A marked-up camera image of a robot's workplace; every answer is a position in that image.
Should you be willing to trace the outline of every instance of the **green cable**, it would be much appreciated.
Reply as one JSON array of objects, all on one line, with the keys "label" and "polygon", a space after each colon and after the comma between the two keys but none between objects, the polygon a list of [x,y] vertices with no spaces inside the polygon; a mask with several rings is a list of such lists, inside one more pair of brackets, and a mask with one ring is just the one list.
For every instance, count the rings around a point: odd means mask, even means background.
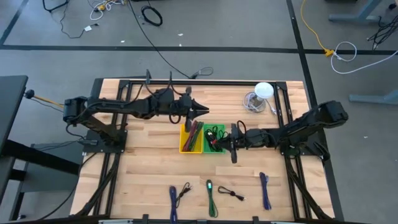
[{"label": "green cable", "polygon": [[207,194],[209,195],[209,216],[217,218],[218,210],[213,200],[213,183],[211,180],[206,181]]},{"label": "green cable", "polygon": [[197,127],[195,129],[195,134],[192,137],[191,142],[189,143],[189,150],[193,151],[193,147],[195,146],[195,143],[197,142],[198,136],[200,134],[200,130],[203,127],[204,123],[199,121],[197,124]]}]

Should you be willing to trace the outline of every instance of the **yellow cable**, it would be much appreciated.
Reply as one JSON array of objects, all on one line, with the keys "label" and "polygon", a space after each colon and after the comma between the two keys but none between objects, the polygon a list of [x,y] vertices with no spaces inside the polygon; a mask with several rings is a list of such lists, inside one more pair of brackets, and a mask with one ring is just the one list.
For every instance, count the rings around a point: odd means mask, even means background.
[{"label": "yellow cable", "polygon": [[49,100],[49,99],[46,99],[46,98],[42,98],[42,97],[39,97],[39,96],[33,96],[33,97],[38,99],[38,100],[41,100],[41,101],[44,101],[44,102],[47,102],[47,103],[51,103],[51,104],[54,104],[55,106],[59,106],[59,107],[63,108],[63,106],[61,104],[56,103],[56,102],[54,102],[52,100]]},{"label": "yellow cable", "polygon": [[304,7],[304,4],[305,4],[305,1],[306,1],[306,0],[303,0],[303,3],[301,4],[301,8],[300,8],[301,20],[303,20],[305,26],[306,26],[310,31],[312,31],[312,32],[315,34],[315,37],[317,37],[319,46],[321,46],[321,48],[325,51],[326,57],[329,57],[329,56],[333,55],[333,53],[334,53],[335,51],[334,51],[334,50],[327,49],[326,47],[324,47],[324,46],[322,45],[320,39],[319,39],[318,34],[317,34],[317,33],[307,24],[307,22],[305,22],[305,20],[304,20],[304,17],[303,17],[303,7]]}]

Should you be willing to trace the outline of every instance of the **metal stand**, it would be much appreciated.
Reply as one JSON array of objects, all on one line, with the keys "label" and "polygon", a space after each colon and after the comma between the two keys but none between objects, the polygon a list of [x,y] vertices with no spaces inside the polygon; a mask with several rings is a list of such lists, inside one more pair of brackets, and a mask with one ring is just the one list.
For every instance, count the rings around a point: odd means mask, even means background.
[{"label": "metal stand", "polygon": [[350,95],[351,102],[360,103],[380,103],[387,105],[398,105],[398,90],[393,90],[385,96],[366,96],[366,95]]},{"label": "metal stand", "polygon": [[[47,154],[11,140],[7,140],[5,143],[2,155],[15,157],[16,159],[56,169],[69,174],[78,175],[79,173],[80,165],[77,163]],[[17,174],[17,172],[15,172],[14,176],[16,177],[17,175],[21,177],[22,173],[18,172]]]},{"label": "metal stand", "polygon": [[329,20],[333,22],[358,22],[369,23],[379,22],[379,16],[370,16],[370,13],[379,5],[381,0],[368,0],[368,3],[360,10],[357,15],[353,14],[331,14]]}]

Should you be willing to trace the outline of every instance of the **bracket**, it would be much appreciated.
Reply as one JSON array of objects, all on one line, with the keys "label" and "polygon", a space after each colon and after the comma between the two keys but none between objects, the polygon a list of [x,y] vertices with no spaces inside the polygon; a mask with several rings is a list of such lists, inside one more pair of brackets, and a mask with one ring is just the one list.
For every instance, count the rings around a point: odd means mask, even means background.
[{"label": "bracket", "polygon": [[124,148],[126,147],[126,140],[127,140],[127,130],[120,131],[120,143],[117,146],[112,144],[105,143],[101,136],[89,130],[87,132],[86,139],[88,141],[96,141],[96,144],[82,144],[84,145],[83,152],[108,152],[108,153],[123,153]]}]

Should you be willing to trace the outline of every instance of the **white cable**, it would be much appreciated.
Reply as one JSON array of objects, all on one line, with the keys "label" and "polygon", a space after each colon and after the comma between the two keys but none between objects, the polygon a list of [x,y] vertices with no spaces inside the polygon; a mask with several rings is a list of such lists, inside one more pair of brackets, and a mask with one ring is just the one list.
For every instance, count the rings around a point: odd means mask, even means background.
[{"label": "white cable", "polygon": [[[340,56],[337,54],[338,47],[339,47],[341,44],[350,44],[351,46],[354,47],[355,53],[354,53],[354,57],[353,57],[353,58],[351,58],[351,59],[344,59],[344,58],[340,57]],[[337,71],[337,70],[335,69],[335,67],[333,66],[333,57],[334,57],[334,56],[336,56],[336,58],[337,58],[338,60],[342,60],[342,61],[345,61],[345,62],[350,62],[350,61],[354,60],[355,57],[356,57],[356,47],[355,47],[355,45],[354,45],[353,43],[351,43],[351,42],[343,41],[343,42],[341,42],[341,43],[339,43],[339,44],[337,45],[335,52],[334,52],[333,55],[331,56],[331,58],[330,58],[330,65],[331,65],[331,68],[333,69],[333,71],[335,71],[335,72],[337,72],[337,73],[339,73],[339,74],[342,74],[342,75],[344,75],[344,74],[350,74],[350,73],[353,73],[353,72],[357,72],[357,71],[359,71],[359,70],[361,70],[361,69],[368,68],[368,67],[370,67],[370,66],[372,66],[372,65],[377,65],[378,63],[381,63],[381,62],[383,62],[383,61],[385,61],[385,60],[388,60],[388,59],[392,58],[392,57],[393,57],[394,55],[396,55],[397,53],[398,53],[398,50],[395,51],[392,55],[388,56],[387,58],[385,58],[385,59],[383,59],[383,60],[380,60],[380,61],[378,61],[378,62],[374,62],[374,63],[372,63],[372,64],[363,66],[363,67],[361,67],[361,68],[357,68],[357,69],[352,70],[352,71],[350,71],[350,72],[339,72],[339,71]]]},{"label": "white cable", "polygon": [[[106,10],[107,11],[110,11],[111,9],[112,9],[112,5],[113,4],[122,4],[121,2],[114,2],[114,1],[107,1],[107,0],[105,0],[105,1],[103,1],[103,2],[101,2],[101,3],[98,3],[94,8],[93,8],[93,10],[91,10],[91,13],[90,13],[90,19],[92,20],[92,21],[97,21],[98,19],[101,19],[103,16],[104,16],[104,12],[102,11],[102,10],[98,10],[98,6],[100,6],[100,5],[102,5],[102,4],[105,4],[105,8],[106,8]],[[94,11],[95,10],[98,10],[98,12],[100,12],[101,13],[101,15],[98,17],[98,18],[94,18],[93,19],[93,13],[94,13]]]}]

